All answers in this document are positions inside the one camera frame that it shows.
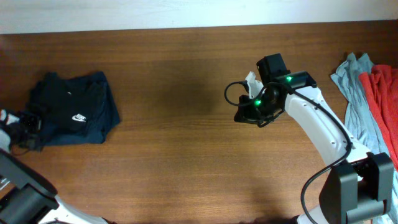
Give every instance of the navy blue fabric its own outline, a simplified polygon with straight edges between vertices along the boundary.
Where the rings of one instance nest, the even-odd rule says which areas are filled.
[[[43,128],[40,131],[40,136],[45,140],[46,146],[58,146],[58,145],[68,145],[68,144],[100,144],[105,142],[106,135],[110,130],[120,123],[120,117],[116,105],[113,100],[111,89],[109,87],[108,81],[103,72],[97,72],[93,75],[88,75],[84,77],[73,78],[70,80],[62,80],[63,84],[69,88],[80,88],[85,86],[86,94],[90,97],[87,98],[93,101],[97,105],[90,106],[95,110],[92,114],[84,114],[84,116],[89,117],[80,129],[68,128],[67,125],[60,125],[58,120],[45,119],[44,116]],[[98,86],[100,87],[103,94],[98,94]],[[36,89],[31,92],[31,99],[35,98],[35,95],[40,95],[43,91],[42,85],[37,85]],[[41,100],[40,105],[46,106],[46,101]],[[79,106],[75,111],[79,111],[84,106]],[[67,117],[69,123],[76,123],[72,120],[72,117]]]

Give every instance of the blue cloth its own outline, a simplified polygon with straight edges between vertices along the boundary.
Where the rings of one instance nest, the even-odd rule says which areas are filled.
[[[100,144],[105,142],[110,130],[120,123],[103,72],[70,80],[62,80],[56,73],[49,73],[31,91],[29,104],[45,108],[39,135],[46,146]],[[73,115],[80,113],[85,117],[83,122],[72,120]]]
[[[373,65],[367,54],[363,54],[357,60],[354,53],[351,53],[347,56],[347,60],[337,68],[336,73],[331,75],[331,79],[348,101],[345,114],[345,126],[347,129],[374,154],[385,152],[389,155],[379,126],[369,110],[364,89],[359,80],[361,73],[371,73]],[[394,171],[391,211],[388,215],[375,218],[373,224],[398,223],[397,178],[397,172]]]

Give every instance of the wooden table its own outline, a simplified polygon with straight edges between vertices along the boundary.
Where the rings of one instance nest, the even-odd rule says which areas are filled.
[[[84,212],[118,223],[292,217],[302,185],[324,166],[319,154],[287,114],[262,129],[234,123],[223,97],[277,52],[312,75],[343,119],[330,75],[350,52],[398,66],[397,21],[0,35],[0,102],[23,109],[48,71],[104,71],[122,119],[107,141],[20,157]],[[309,207],[324,180],[308,190]]]

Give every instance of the white background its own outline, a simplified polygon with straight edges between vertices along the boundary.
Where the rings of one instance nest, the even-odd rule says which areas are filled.
[[[0,34],[398,19],[398,0],[0,0]]]

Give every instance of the nike logo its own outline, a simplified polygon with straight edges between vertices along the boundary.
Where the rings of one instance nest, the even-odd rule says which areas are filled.
[[[76,114],[72,117],[74,121],[86,122],[86,117],[81,114]]]

